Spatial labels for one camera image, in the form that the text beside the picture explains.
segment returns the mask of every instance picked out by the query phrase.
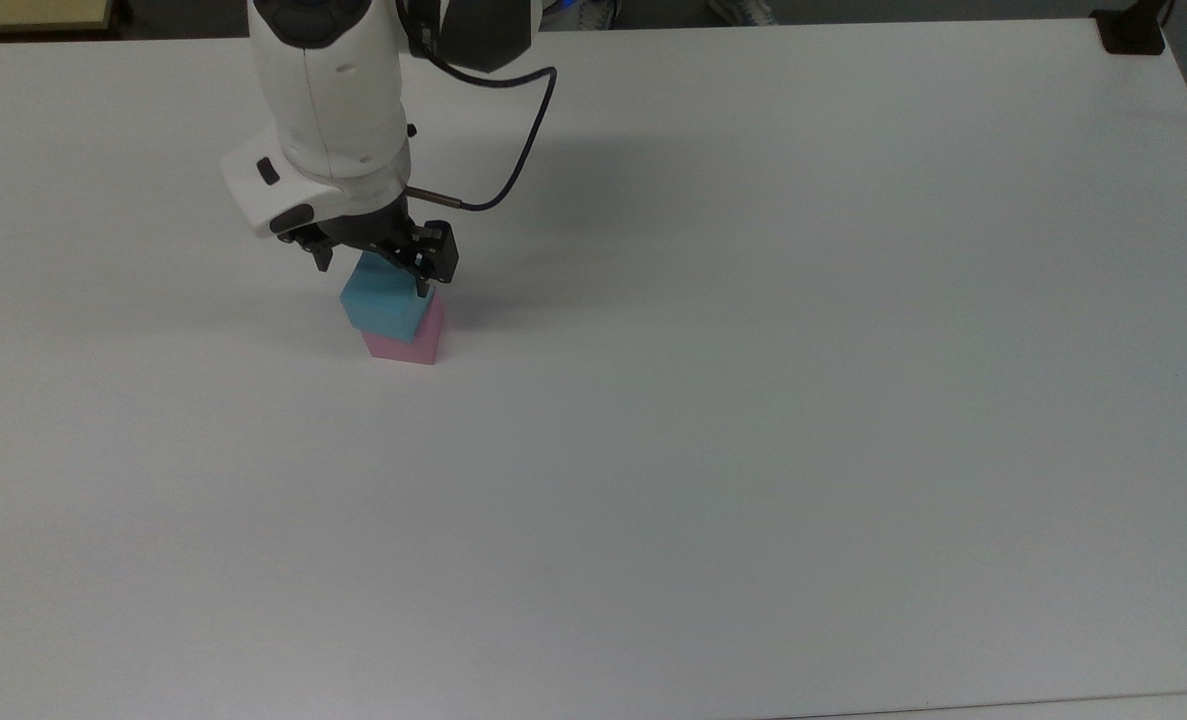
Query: robotic arm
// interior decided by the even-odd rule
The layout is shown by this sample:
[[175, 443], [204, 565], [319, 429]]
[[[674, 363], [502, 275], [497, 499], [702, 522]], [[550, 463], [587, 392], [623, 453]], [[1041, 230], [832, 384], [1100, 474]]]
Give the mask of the robotic arm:
[[[415, 129], [401, 104], [398, 50], [411, 46], [461, 79], [520, 85], [556, 70], [488, 81], [446, 63], [501, 68], [528, 49], [541, 9], [541, 0], [249, 0], [250, 45], [273, 125], [221, 167], [255, 235], [297, 243], [322, 272], [335, 246], [375, 251], [415, 275], [421, 297], [429, 282], [451, 282], [459, 260], [451, 225], [417, 224], [407, 214], [407, 136]], [[506, 192], [551, 94], [552, 77]], [[503, 192], [484, 206], [419, 196], [485, 209]]]

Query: black cable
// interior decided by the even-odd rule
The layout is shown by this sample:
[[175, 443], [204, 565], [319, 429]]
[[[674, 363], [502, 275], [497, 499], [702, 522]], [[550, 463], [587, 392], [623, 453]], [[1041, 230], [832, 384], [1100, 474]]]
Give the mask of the black cable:
[[544, 122], [544, 113], [547, 113], [548, 101], [552, 100], [553, 88], [557, 87], [557, 68], [550, 65], [547, 68], [538, 69], [533, 74], [525, 74], [523, 76], [506, 79], [474, 77], [470, 76], [470, 74], [461, 72], [461, 70], [451, 68], [451, 65], [449, 65], [445, 60], [438, 58], [438, 56], [433, 53], [433, 49], [424, 44], [424, 38], [415, 32], [414, 27], [411, 27], [410, 15], [406, 14], [404, 0], [393, 0], [393, 4], [396, 5], [396, 19], [402, 24], [402, 31], [406, 32], [406, 38], [411, 46], [419, 47], [430, 63], [433, 63], [437, 69], [459, 82], [466, 82], [469, 85], [476, 87], [507, 88], [528, 85], [537, 79], [548, 78], [548, 87], [544, 88], [544, 100], [539, 102], [539, 111], [535, 113], [535, 122], [531, 126], [531, 134], [526, 136], [526, 144], [521, 149], [521, 155], [518, 157], [518, 164], [514, 165], [514, 172], [509, 176], [509, 181], [507, 181], [500, 193], [494, 196], [490, 200], [482, 202], [480, 205], [472, 204], [472, 202], [461, 200], [459, 209], [480, 214], [480, 211], [489, 210], [500, 205], [500, 202], [509, 195], [512, 186], [514, 186], [514, 183], [518, 181], [518, 177], [521, 174], [521, 168], [523, 168], [526, 164], [526, 157], [531, 154], [531, 146], [534, 145], [535, 136], [539, 135], [539, 126]]

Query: black button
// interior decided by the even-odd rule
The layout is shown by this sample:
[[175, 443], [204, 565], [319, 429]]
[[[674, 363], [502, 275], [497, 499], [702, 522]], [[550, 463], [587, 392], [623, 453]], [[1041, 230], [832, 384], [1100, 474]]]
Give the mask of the black button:
[[278, 215], [277, 218], [269, 219], [269, 230], [273, 231], [273, 234], [283, 234], [290, 231], [290, 229], [296, 229], [311, 222], [313, 222], [313, 206], [296, 205], [296, 208], [287, 210], [286, 214]]
[[273, 14], [273, 24], [287, 40], [324, 42], [336, 32], [336, 19], [329, 8], [306, 9], [284, 5]]
[[259, 161], [255, 163], [255, 170], [259, 170], [260, 177], [264, 178], [264, 184], [277, 184], [279, 179], [283, 179], [283, 177], [277, 173], [277, 170], [273, 168], [273, 161], [268, 158], [260, 158]]

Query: foam block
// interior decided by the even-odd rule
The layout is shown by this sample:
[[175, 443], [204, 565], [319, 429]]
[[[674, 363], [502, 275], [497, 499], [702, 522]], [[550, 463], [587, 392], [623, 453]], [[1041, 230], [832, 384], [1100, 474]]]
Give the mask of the foam block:
[[366, 331], [361, 333], [361, 338], [366, 342], [366, 350], [370, 351], [372, 357], [432, 365], [433, 361], [437, 359], [437, 343], [442, 339], [442, 318], [445, 314], [446, 311], [442, 307], [442, 295], [433, 295], [412, 342], [393, 340], [391, 337]]
[[432, 288], [426, 297], [419, 297], [410, 273], [388, 265], [374, 251], [363, 251], [339, 301], [358, 331], [413, 342], [432, 297]]

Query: white table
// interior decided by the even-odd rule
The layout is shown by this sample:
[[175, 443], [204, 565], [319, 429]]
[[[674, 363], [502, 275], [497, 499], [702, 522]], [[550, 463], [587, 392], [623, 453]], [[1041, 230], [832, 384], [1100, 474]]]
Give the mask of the white table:
[[[1187, 91], [1092, 23], [546, 36], [434, 368], [217, 160], [243, 42], [0, 46], [0, 719], [1187, 692]], [[538, 90], [407, 68], [469, 199]], [[415, 209], [420, 218], [445, 217]]]

